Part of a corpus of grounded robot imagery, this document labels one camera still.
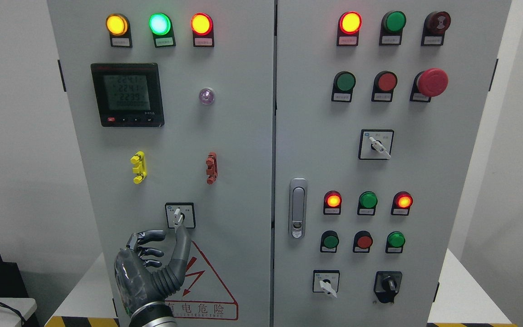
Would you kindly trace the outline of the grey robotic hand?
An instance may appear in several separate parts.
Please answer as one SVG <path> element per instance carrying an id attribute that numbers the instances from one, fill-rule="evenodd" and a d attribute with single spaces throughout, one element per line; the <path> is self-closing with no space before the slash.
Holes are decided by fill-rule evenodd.
<path id="1" fill-rule="evenodd" d="M 152 241 L 162 241 L 164 230 L 147 230 L 131 234 L 125 248 L 121 249 L 114 261 L 114 273 L 123 306 L 131 320 L 140 320 L 147 315 L 153 304 L 154 313 L 162 317 L 172 315 L 164 300 L 180 290 L 185 280 L 190 254 L 191 238 L 187 228 L 178 226 L 176 246 L 168 265 L 155 259 L 144 259 L 145 255 L 162 257 L 164 253 L 156 248 L 145 247 Z"/>

